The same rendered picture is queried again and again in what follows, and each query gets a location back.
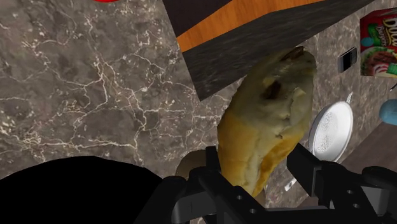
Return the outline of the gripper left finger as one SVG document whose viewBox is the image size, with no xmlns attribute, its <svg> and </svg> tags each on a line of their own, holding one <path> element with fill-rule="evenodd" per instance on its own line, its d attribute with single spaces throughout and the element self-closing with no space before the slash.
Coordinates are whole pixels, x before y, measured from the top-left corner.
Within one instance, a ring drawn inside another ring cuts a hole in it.
<svg viewBox="0 0 397 224">
<path fill-rule="evenodd" d="M 216 147 L 205 149 L 205 159 L 189 179 L 164 178 L 133 224 L 188 224 L 198 217 L 207 224 L 260 224 L 266 210 L 221 175 Z"/>
</svg>

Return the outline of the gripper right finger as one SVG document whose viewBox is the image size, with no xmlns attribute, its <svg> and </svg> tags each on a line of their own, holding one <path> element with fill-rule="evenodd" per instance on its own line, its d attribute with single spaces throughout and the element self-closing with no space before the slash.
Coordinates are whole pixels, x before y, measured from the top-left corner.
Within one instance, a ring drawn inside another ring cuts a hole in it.
<svg viewBox="0 0 397 224">
<path fill-rule="evenodd" d="M 286 217 L 301 224 L 397 224 L 397 172 L 369 166 L 358 174 L 336 162 L 319 160 L 298 144 L 287 168 L 317 209 L 297 209 Z"/>
</svg>

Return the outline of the tan round object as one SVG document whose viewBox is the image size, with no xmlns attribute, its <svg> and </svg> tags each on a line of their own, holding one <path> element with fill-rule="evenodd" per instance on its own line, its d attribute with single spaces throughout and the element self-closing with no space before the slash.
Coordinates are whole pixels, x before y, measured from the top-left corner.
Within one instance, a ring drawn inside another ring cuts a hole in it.
<svg viewBox="0 0 397 224">
<path fill-rule="evenodd" d="M 182 158 L 179 165 L 177 166 L 175 175 L 188 179 L 189 173 L 192 169 L 203 167 L 205 165 L 205 150 L 191 151 Z"/>
</svg>

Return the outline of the white round strainer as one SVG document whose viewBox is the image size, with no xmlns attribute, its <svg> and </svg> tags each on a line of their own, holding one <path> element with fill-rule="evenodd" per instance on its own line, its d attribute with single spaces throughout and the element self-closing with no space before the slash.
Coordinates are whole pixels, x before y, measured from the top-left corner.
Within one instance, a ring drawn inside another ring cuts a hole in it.
<svg viewBox="0 0 397 224">
<path fill-rule="evenodd" d="M 309 151 L 319 160 L 336 162 L 344 153 L 352 135 L 354 116 L 351 92 L 347 99 L 324 107 L 309 132 Z"/>
</svg>

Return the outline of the light blue rounded object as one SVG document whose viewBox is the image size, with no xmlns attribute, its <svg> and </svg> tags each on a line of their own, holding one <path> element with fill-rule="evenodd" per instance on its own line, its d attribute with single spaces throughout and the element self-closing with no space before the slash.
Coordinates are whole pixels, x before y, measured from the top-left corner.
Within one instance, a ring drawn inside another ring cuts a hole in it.
<svg viewBox="0 0 397 224">
<path fill-rule="evenodd" d="M 384 123 L 397 126 L 397 99 L 384 102 L 380 107 L 379 117 Z"/>
</svg>

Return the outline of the yellow bread loaf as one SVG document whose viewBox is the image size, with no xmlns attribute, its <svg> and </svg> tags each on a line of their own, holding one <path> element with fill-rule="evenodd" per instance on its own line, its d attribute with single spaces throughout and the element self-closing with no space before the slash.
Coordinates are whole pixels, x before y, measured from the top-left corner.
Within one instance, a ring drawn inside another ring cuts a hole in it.
<svg viewBox="0 0 397 224">
<path fill-rule="evenodd" d="M 222 175 L 252 197 L 301 141 L 312 118 L 316 58 L 304 46 L 267 55 L 248 72 L 217 126 Z"/>
</svg>

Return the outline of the small black and grey box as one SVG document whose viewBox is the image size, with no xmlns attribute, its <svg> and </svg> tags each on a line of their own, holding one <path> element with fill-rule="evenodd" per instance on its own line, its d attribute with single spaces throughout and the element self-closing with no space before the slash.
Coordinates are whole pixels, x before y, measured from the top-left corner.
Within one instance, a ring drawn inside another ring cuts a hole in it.
<svg viewBox="0 0 397 224">
<path fill-rule="evenodd" d="M 348 70 L 353 64 L 357 62 L 358 59 L 358 49 L 352 47 L 337 59 L 338 72 L 343 73 Z"/>
</svg>

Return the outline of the red food box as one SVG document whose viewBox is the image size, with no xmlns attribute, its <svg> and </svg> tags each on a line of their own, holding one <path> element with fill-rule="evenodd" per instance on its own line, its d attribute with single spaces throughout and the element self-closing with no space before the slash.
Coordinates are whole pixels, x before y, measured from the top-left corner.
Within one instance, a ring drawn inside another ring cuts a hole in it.
<svg viewBox="0 0 397 224">
<path fill-rule="evenodd" d="M 397 7 L 360 19 L 362 76 L 397 78 Z"/>
</svg>

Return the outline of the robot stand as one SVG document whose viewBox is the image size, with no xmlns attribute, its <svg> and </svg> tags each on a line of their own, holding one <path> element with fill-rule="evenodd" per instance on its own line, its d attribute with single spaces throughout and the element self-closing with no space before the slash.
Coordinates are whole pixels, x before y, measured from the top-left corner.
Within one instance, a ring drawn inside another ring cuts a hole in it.
<svg viewBox="0 0 397 224">
<path fill-rule="evenodd" d="M 374 0 L 163 0 L 199 100 Z"/>
</svg>

